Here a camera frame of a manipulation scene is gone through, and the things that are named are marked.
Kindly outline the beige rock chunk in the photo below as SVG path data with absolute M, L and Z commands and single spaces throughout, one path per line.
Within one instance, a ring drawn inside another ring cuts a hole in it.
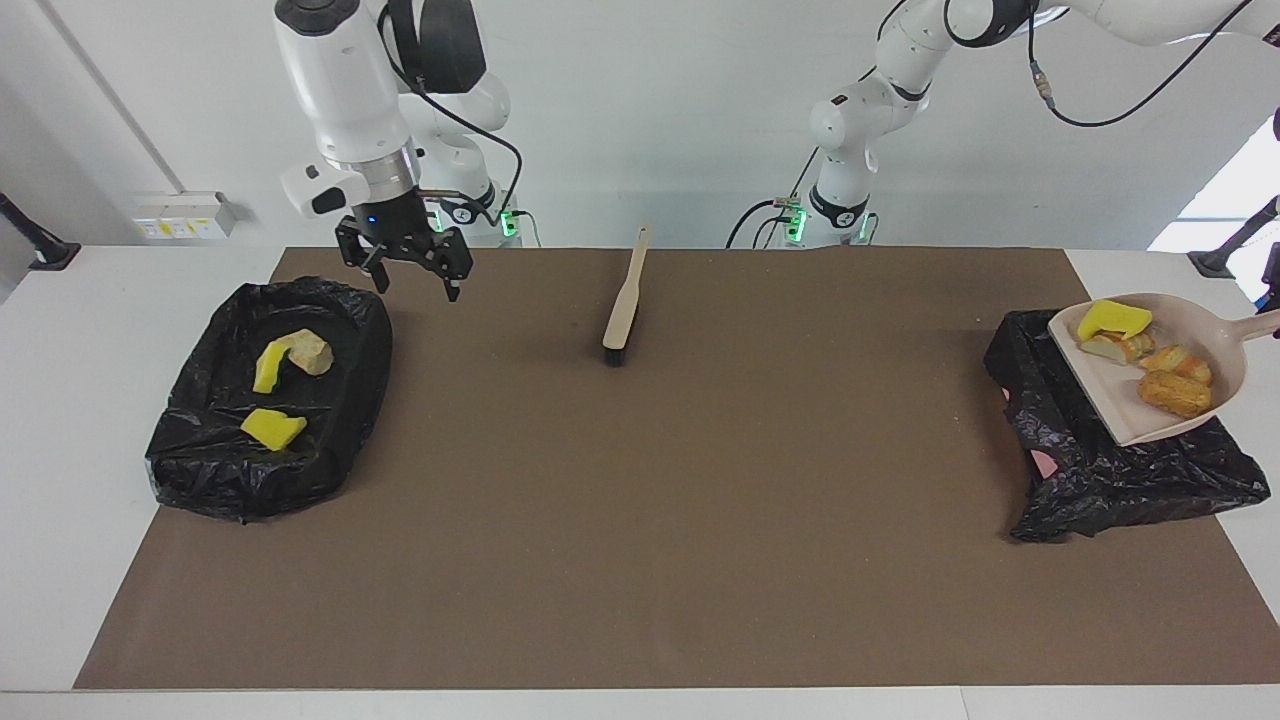
M 335 361 L 332 346 L 316 332 L 300 329 L 276 338 L 285 359 L 311 377 L 326 374 Z

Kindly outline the small striped croissant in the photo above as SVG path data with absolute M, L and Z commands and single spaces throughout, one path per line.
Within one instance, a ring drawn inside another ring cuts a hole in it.
M 1187 378 L 1202 386 L 1211 387 L 1213 373 L 1210 364 L 1201 356 L 1180 345 L 1169 345 L 1139 360 L 1146 372 L 1167 372 Z

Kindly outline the brown oval bread roll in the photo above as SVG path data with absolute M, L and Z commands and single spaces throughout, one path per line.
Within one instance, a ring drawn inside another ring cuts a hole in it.
M 1213 406 L 1208 386 L 1174 372 L 1147 372 L 1138 383 L 1139 398 L 1164 413 L 1194 419 Z

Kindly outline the yellow sponge piece green-backed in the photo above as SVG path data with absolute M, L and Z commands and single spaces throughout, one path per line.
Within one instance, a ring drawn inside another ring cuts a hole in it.
M 280 368 L 291 346 L 283 340 L 270 341 L 255 363 L 252 391 L 256 395 L 273 395 L 280 378 Z

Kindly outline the yellow sponge piece with notch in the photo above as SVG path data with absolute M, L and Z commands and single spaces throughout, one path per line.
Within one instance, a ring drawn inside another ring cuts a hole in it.
M 1121 340 L 1132 340 L 1146 332 L 1153 319 L 1153 313 L 1148 309 L 1114 300 L 1097 300 L 1079 320 L 1076 340 L 1085 342 L 1101 333 L 1119 333 Z

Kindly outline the pale rock chunk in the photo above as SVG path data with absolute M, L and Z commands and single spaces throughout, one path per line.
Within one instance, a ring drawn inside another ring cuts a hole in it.
M 1156 350 L 1156 342 L 1149 333 L 1125 337 L 1120 332 L 1100 332 L 1078 343 L 1082 352 L 1106 359 L 1123 366 L 1133 366 L 1148 357 Z

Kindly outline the beige brush with black bristles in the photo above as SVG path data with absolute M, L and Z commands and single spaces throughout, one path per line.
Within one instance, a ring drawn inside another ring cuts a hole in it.
M 626 277 L 614 297 L 614 304 L 602 338 L 604 360 L 608 366 L 618 368 L 625 364 L 628 338 L 637 316 L 643 268 L 650 243 L 652 228 L 643 225 L 637 232 Z

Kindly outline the yellow sponge wedge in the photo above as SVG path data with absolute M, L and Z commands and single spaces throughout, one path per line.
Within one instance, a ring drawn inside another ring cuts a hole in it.
M 239 429 L 265 448 L 282 451 L 302 434 L 307 424 L 305 416 L 291 416 L 274 409 L 256 407 L 239 424 Z

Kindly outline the beige plastic dustpan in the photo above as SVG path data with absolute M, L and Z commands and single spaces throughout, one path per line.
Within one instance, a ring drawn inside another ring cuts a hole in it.
M 1115 443 L 1124 447 L 1179 436 L 1216 416 L 1247 384 L 1244 343 L 1280 331 L 1280 309 L 1229 320 L 1169 293 L 1128 293 L 1112 301 L 1151 311 L 1149 331 L 1155 340 L 1181 345 L 1206 360 L 1213 373 L 1210 407 L 1198 416 L 1180 419 L 1140 400 L 1138 368 L 1121 366 L 1079 348 L 1078 327 L 1094 301 L 1056 313 L 1048 323 L 1055 343 Z

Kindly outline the pink bin with black bag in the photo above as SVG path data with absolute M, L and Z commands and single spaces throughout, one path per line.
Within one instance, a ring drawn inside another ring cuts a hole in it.
M 1006 314 L 983 359 L 1006 393 L 1004 415 L 1030 477 L 1015 541 L 1092 537 L 1268 500 L 1262 466 L 1217 419 L 1170 439 L 1117 445 L 1053 342 L 1051 318 L 1050 310 Z

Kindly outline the bright window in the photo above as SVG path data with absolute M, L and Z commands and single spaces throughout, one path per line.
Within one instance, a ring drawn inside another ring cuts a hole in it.
M 1274 195 L 1280 193 L 1280 138 L 1274 118 L 1262 126 L 1196 191 L 1148 246 L 1153 252 L 1210 251 L 1225 243 Z

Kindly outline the brown table mat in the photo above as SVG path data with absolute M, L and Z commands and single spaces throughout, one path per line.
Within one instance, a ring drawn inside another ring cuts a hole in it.
M 156 512 L 79 689 L 1280 683 L 1219 520 L 1009 537 L 1029 466 L 982 365 L 1062 251 L 492 250 L 393 266 L 344 489 Z

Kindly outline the white wall socket box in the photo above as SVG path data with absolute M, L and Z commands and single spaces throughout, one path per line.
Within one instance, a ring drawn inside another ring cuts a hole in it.
M 229 240 L 237 217 L 219 192 L 136 193 L 131 219 L 146 240 Z

